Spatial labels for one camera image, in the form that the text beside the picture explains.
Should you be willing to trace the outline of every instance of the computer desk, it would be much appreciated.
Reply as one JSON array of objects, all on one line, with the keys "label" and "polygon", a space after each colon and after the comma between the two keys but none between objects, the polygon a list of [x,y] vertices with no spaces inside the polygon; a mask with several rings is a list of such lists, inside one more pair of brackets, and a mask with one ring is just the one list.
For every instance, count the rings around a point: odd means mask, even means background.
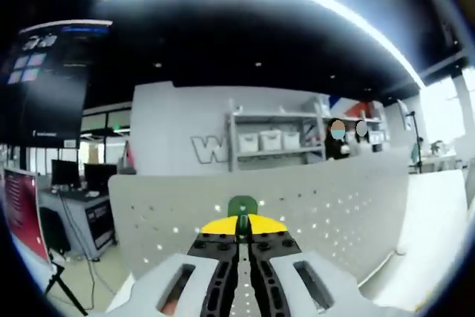
[{"label": "computer desk", "polygon": [[114,220],[108,195],[89,197],[85,190],[53,193],[49,188],[38,192],[39,207],[49,208],[60,216],[72,252],[98,261],[114,243]]}]

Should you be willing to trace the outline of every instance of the yellow part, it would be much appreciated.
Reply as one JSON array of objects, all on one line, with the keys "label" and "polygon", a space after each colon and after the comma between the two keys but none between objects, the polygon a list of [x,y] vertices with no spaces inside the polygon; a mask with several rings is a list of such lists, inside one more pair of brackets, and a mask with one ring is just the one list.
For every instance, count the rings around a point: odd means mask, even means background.
[{"label": "yellow part", "polygon": [[252,234],[286,232],[287,227],[281,222],[277,222],[261,215],[248,215],[251,222]]},{"label": "yellow part", "polygon": [[213,220],[212,222],[206,224],[203,229],[201,229],[201,232],[208,234],[236,235],[237,223],[238,217],[236,215],[233,217]]}]

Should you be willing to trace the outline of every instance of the cable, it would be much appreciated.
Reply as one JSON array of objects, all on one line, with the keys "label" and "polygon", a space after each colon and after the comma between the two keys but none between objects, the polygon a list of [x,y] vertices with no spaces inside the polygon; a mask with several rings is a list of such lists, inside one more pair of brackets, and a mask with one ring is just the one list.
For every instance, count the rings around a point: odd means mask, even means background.
[{"label": "cable", "polygon": [[96,280],[94,279],[94,274],[92,272],[91,262],[88,260],[88,255],[86,254],[86,249],[82,245],[82,242],[81,242],[81,240],[79,239],[79,236],[76,233],[76,229],[74,228],[74,225],[76,226],[76,228],[78,229],[80,234],[81,234],[81,229],[79,229],[76,222],[74,222],[73,215],[71,214],[71,211],[70,211],[68,205],[65,203],[64,198],[61,197],[60,193],[58,193],[58,198],[61,200],[63,209],[65,210],[66,218],[68,219],[68,223],[71,226],[71,228],[73,230],[73,233],[74,233],[77,241],[79,242],[79,245],[81,246],[82,253],[84,254],[84,256],[86,258],[86,263],[88,264],[89,275],[91,276],[91,280],[92,280],[91,307],[90,308],[85,308],[85,310],[86,311],[91,311],[91,310],[94,309],[94,291],[96,289]]},{"label": "cable", "polygon": [[[72,227],[72,223],[71,223],[71,221],[72,221],[72,222],[74,223],[74,225],[76,226],[78,232],[80,233],[81,239],[82,239],[83,241],[85,241],[85,238],[84,238],[84,236],[82,235],[81,229],[79,229],[78,225],[76,224],[76,221],[73,219],[73,215],[71,214],[71,211],[70,211],[70,209],[69,209],[69,206],[64,202],[64,199],[61,197],[60,194],[58,194],[58,196],[59,196],[59,198],[60,198],[60,200],[61,200],[61,202],[62,202],[63,208],[65,208],[66,217],[68,218],[68,221],[69,221],[69,224],[70,224],[71,228],[73,228],[73,227]],[[104,287],[107,291],[109,291],[109,292],[112,294],[112,296],[115,296],[115,295],[117,294],[117,292],[114,291],[113,289],[111,289],[111,288],[109,287],[109,285],[104,281],[104,279],[102,278],[102,276],[97,272],[96,267],[94,266],[94,264],[91,264],[91,262],[88,260],[88,256],[87,256],[86,253],[85,253],[85,250],[86,250],[86,249],[85,249],[84,246],[82,245],[81,241],[78,239],[78,236],[77,236],[77,234],[76,234],[76,230],[75,230],[74,228],[73,228],[73,231],[74,231],[74,234],[75,234],[75,236],[76,236],[76,239],[78,240],[79,244],[81,245],[82,252],[84,253],[84,255],[85,255],[85,257],[86,257],[86,260],[87,260],[87,262],[88,262],[89,268],[91,268],[91,269],[94,271],[94,274],[96,275],[96,277],[97,277],[97,279],[99,280],[99,282],[103,285],[103,287]],[[89,248],[87,248],[87,251],[88,251],[89,255],[92,257],[92,253],[91,253],[91,251],[89,250]]]}]

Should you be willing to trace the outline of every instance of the white storage box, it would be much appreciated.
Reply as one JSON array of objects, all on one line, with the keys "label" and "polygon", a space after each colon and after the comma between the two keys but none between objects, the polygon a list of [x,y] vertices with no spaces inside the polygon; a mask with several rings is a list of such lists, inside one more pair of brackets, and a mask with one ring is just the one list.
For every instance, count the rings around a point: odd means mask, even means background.
[{"label": "white storage box", "polygon": [[300,148],[300,133],[284,131],[282,133],[282,146],[284,147],[284,150],[295,150]]},{"label": "white storage box", "polygon": [[261,150],[275,151],[282,150],[280,130],[265,130],[259,133],[261,137]]},{"label": "white storage box", "polygon": [[240,152],[257,152],[259,151],[258,133],[239,134],[239,151]]}]

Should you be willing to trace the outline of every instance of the red panel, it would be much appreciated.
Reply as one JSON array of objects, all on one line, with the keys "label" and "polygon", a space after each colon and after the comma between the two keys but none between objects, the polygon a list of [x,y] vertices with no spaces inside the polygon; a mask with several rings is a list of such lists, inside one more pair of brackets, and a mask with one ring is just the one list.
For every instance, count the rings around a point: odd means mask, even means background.
[{"label": "red panel", "polygon": [[360,102],[355,104],[349,110],[345,112],[348,117],[360,117],[361,111],[364,111],[366,117],[370,118],[370,104],[366,102]]},{"label": "red panel", "polygon": [[39,227],[35,185],[34,176],[5,170],[5,212],[12,234],[49,263]]}]

